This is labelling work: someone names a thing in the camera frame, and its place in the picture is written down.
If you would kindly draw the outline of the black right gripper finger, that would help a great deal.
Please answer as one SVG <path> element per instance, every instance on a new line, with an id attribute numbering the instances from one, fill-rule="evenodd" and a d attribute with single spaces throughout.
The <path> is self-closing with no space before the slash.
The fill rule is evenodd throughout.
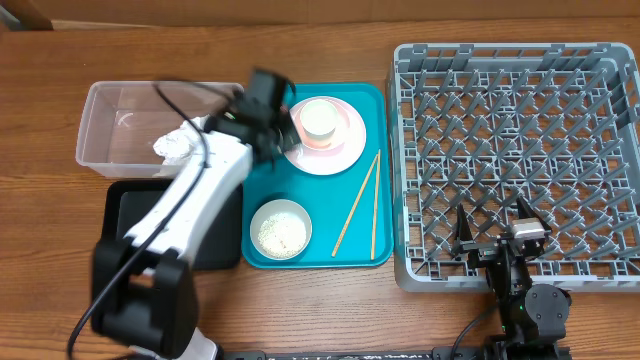
<path id="1" fill-rule="evenodd" d="M 519 220 L 537 219 L 540 223 L 543 222 L 540 216 L 531 208 L 531 206 L 528 204 L 528 202 L 524 197 L 519 196 L 516 199 L 516 207 L 517 207 Z"/>
<path id="2" fill-rule="evenodd" d="M 469 242 L 473 240 L 473 235 L 468 223 L 467 213 L 462 203 L 459 203 L 456 208 L 454 240 L 456 242 Z"/>

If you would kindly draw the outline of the white napkin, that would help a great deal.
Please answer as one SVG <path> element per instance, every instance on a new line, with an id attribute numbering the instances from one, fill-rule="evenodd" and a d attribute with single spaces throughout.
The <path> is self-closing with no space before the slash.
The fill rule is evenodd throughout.
<path id="1" fill-rule="evenodd" d="M 163 158 L 164 166 L 181 166 L 189 161 L 199 145 L 199 135 L 184 121 L 177 129 L 159 137 L 153 150 Z"/>

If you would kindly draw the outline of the white bowl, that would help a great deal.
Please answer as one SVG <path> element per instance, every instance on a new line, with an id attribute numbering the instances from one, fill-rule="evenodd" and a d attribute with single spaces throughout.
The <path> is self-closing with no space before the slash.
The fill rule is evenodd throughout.
<path id="1" fill-rule="evenodd" d="M 307 211 L 288 199 L 263 204 L 253 215 L 249 236 L 254 248 L 264 257 L 291 260 L 301 255 L 310 243 L 312 222 Z"/>

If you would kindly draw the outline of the white rice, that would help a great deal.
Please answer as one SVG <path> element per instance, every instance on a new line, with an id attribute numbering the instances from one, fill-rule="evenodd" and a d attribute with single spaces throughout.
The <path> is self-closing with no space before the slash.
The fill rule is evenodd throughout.
<path id="1" fill-rule="evenodd" d="M 306 246 L 307 230 L 303 220 L 291 213 L 269 216 L 258 231 L 258 244 L 275 259 L 296 256 Z"/>

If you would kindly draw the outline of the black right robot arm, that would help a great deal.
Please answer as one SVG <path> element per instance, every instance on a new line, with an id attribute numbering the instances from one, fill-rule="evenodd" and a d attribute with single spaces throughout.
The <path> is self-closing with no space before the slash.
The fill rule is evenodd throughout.
<path id="1" fill-rule="evenodd" d="M 472 320 L 451 347 L 451 359 L 569 359 L 570 350 L 558 347 L 566 336 L 572 305 L 568 291 L 533 282 L 527 262 L 540 257 L 552 228 L 522 197 L 516 200 L 518 218 L 492 243 L 473 240 L 467 213 L 456 208 L 455 256 L 465 254 L 471 269 L 483 269 L 496 302 Z M 498 312 L 502 333 L 489 336 L 482 346 L 461 350 L 464 337 L 481 321 Z"/>

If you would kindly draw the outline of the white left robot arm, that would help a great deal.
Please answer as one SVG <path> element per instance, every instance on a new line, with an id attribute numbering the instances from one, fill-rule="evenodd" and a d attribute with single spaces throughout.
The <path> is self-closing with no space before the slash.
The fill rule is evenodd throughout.
<path id="1" fill-rule="evenodd" d="M 92 258 L 85 325 L 134 348 L 141 359 L 221 359 L 198 328 L 193 263 L 218 214 L 256 164 L 274 162 L 301 139 L 286 103 L 295 84 L 256 68 L 244 91 L 216 89 L 225 103 L 192 128 L 194 153 L 154 207 L 121 238 L 102 236 Z"/>

